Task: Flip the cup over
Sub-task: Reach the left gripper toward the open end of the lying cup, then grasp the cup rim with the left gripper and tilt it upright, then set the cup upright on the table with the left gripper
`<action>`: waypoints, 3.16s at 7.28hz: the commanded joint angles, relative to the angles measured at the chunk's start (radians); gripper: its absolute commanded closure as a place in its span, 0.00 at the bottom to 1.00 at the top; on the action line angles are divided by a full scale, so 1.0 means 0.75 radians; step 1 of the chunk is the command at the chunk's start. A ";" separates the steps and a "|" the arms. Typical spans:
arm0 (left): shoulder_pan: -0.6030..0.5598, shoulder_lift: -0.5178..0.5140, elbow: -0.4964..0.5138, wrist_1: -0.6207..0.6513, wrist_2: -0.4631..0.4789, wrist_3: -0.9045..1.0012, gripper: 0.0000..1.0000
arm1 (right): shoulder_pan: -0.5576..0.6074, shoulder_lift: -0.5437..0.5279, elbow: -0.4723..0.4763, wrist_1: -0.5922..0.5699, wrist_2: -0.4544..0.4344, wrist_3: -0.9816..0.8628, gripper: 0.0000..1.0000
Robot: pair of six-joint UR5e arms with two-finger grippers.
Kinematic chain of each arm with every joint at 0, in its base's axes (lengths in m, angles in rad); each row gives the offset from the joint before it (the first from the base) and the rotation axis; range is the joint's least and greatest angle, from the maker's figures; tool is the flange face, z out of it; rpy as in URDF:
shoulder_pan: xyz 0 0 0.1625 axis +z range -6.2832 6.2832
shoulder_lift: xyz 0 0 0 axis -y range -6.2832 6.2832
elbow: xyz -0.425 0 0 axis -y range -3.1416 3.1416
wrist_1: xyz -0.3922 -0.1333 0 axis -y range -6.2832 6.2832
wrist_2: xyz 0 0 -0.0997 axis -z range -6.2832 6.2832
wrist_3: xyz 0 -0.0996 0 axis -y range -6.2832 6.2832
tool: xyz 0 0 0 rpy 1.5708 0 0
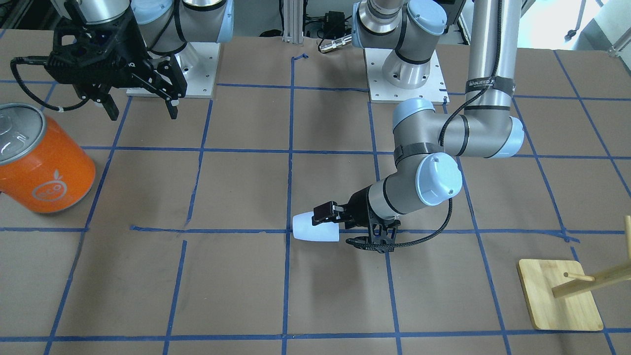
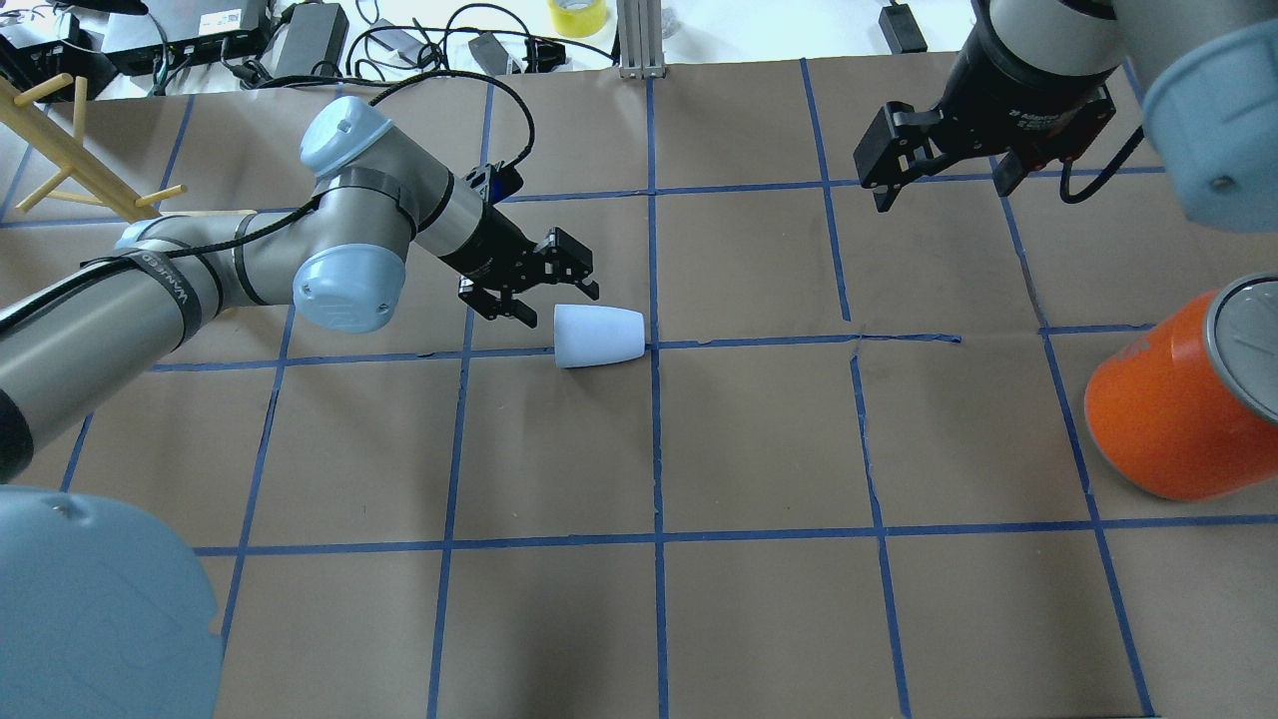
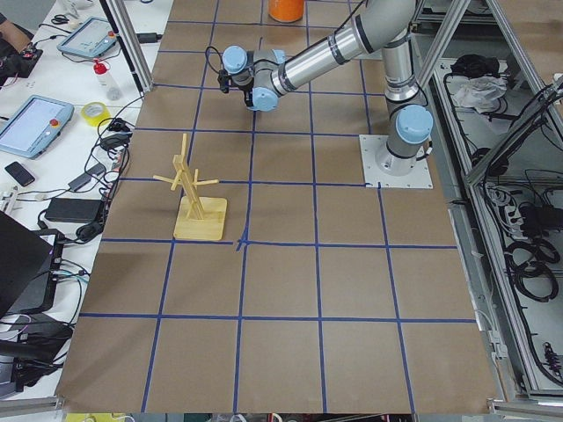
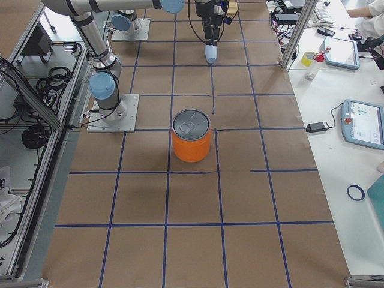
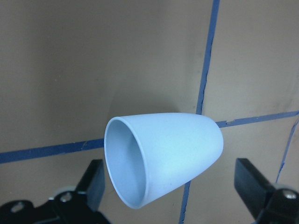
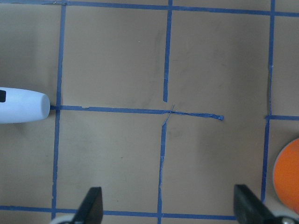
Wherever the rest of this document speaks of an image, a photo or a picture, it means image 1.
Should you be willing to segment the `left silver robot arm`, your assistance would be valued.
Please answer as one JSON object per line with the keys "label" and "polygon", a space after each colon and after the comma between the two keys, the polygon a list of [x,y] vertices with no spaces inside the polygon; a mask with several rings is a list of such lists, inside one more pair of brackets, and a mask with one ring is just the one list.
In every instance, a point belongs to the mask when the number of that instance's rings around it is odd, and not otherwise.
{"label": "left silver robot arm", "polygon": [[[334,201],[294,216],[294,238],[339,241],[339,224],[366,227],[367,236],[347,239],[353,247],[386,252],[433,238],[396,242],[399,218],[444,201],[462,189],[455,158],[512,157],[524,141],[523,124],[510,115],[515,92],[520,0],[476,0],[465,102],[451,115],[437,113],[424,98],[407,99],[394,109],[392,132],[396,171],[354,193],[347,204]],[[354,4],[352,43],[391,50],[385,73],[404,88],[423,85],[408,72],[430,71],[430,60],[448,16],[433,0],[363,0]]]}

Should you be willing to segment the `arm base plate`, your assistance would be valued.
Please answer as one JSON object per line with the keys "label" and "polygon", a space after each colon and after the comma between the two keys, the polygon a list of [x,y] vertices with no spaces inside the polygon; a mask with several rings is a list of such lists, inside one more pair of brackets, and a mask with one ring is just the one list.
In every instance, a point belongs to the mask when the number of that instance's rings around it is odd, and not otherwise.
{"label": "arm base plate", "polygon": [[372,103],[397,104],[412,98],[450,102],[436,51],[421,65],[404,62],[390,49],[365,48],[364,57]]}
{"label": "arm base plate", "polygon": [[187,81],[185,98],[213,97],[220,50],[221,43],[189,42],[175,54]]}

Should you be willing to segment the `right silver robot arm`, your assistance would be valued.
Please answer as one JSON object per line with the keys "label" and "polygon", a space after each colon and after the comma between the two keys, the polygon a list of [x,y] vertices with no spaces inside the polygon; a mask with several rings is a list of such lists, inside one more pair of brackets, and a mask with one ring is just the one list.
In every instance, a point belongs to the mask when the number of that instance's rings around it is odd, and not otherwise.
{"label": "right silver robot arm", "polygon": [[223,43],[234,31],[231,0],[56,0],[61,21],[44,68],[117,120],[111,88],[142,88],[176,119],[189,81],[176,55],[193,42]]}

